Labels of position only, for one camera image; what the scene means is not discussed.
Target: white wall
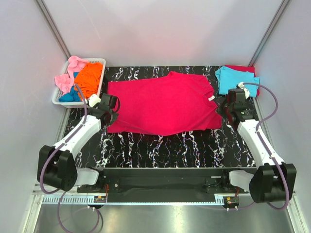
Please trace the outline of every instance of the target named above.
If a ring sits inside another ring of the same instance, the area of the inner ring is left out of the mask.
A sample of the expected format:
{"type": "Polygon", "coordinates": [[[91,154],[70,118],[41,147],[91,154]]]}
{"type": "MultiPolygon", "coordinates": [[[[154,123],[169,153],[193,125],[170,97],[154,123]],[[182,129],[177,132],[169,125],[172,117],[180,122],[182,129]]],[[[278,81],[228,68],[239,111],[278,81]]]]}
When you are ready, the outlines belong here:
{"type": "Polygon", "coordinates": [[[0,232],[17,233],[61,121],[51,99],[64,56],[34,0],[1,0],[0,31],[0,232]]]}
{"type": "MultiPolygon", "coordinates": [[[[295,190],[311,230],[311,2],[292,1],[255,67],[261,84],[279,100],[276,116],[267,121],[275,149],[297,168],[295,190]]],[[[261,91],[259,102],[265,116],[273,99],[261,91]]]]}
{"type": "Polygon", "coordinates": [[[73,55],[109,66],[247,65],[281,0],[45,0],[73,55]]]}

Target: white tag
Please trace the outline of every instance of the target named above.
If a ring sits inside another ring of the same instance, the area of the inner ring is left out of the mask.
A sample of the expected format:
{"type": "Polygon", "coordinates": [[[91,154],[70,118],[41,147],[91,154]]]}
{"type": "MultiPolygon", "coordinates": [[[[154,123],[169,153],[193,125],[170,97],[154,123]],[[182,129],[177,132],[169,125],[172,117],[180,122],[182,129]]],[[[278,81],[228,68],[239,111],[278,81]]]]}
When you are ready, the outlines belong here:
{"type": "Polygon", "coordinates": [[[213,99],[215,99],[214,96],[211,96],[211,97],[208,98],[209,101],[212,101],[213,99]]]}

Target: robotic arm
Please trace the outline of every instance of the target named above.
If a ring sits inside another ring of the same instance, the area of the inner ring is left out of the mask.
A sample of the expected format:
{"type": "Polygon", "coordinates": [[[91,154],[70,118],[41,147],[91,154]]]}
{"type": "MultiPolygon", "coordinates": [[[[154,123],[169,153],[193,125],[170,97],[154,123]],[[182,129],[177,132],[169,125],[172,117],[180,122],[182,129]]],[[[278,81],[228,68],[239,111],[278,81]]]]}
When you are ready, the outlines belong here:
{"type": "Polygon", "coordinates": [[[43,183],[64,191],[69,191],[72,187],[83,184],[103,186],[104,181],[101,178],[99,179],[98,171],[91,168],[78,168],[74,160],[81,148],[95,133],[105,125],[111,125],[117,119],[118,114],[113,111],[117,100],[119,100],[117,97],[108,94],[103,94],[101,99],[96,95],[92,95],[88,99],[90,108],[88,109],[86,121],[84,122],[84,119],[82,119],[65,138],[52,147],[44,146],[41,148],[37,171],[37,180],[39,182],[47,159],[55,148],[63,145],[48,163],[44,171],[43,183]]]}
{"type": "Polygon", "coordinates": [[[254,157],[257,171],[254,175],[242,170],[231,171],[225,178],[226,182],[228,185],[237,186],[250,192],[253,201],[256,203],[285,200],[283,181],[272,159],[274,157],[282,169],[289,190],[289,199],[291,199],[296,169],[293,164],[284,163],[283,159],[272,148],[260,126],[256,130],[259,121],[256,116],[248,113],[246,106],[249,91],[243,85],[239,86],[241,88],[229,90],[226,100],[222,103],[218,112],[225,114],[230,125],[245,140],[254,157]],[[258,132],[271,151],[271,156],[260,140],[258,132]]]}

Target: orange cloth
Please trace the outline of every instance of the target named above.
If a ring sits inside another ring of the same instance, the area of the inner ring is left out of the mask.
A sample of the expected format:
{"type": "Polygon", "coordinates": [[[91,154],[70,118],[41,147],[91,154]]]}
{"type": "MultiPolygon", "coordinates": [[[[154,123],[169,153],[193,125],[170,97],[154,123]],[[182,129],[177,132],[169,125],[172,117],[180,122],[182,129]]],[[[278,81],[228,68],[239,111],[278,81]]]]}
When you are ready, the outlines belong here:
{"type": "Polygon", "coordinates": [[[87,100],[91,95],[97,94],[99,82],[101,79],[103,65],[99,62],[87,63],[86,66],[79,72],[74,82],[79,85],[82,93],[87,100]]]}

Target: pile of clothes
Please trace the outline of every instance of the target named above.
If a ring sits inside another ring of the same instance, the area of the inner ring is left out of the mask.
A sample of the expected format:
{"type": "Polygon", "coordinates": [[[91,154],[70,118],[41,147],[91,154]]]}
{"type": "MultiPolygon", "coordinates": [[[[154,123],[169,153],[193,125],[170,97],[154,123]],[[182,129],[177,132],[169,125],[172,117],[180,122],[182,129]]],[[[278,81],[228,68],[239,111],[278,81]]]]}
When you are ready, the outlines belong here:
{"type": "MultiPolygon", "coordinates": [[[[259,84],[259,77],[256,77],[254,67],[226,65],[217,70],[215,75],[218,80],[219,95],[228,94],[229,89],[237,88],[240,82],[259,84]]],[[[245,87],[249,90],[251,97],[259,95],[258,86],[245,85],[245,87]]]]}
{"type": "Polygon", "coordinates": [[[85,99],[97,94],[103,65],[99,62],[90,63],[88,60],[72,56],[68,59],[68,74],[55,77],[55,84],[63,92],[60,102],[80,102],[82,97],[74,85],[78,85],[85,99]]]}

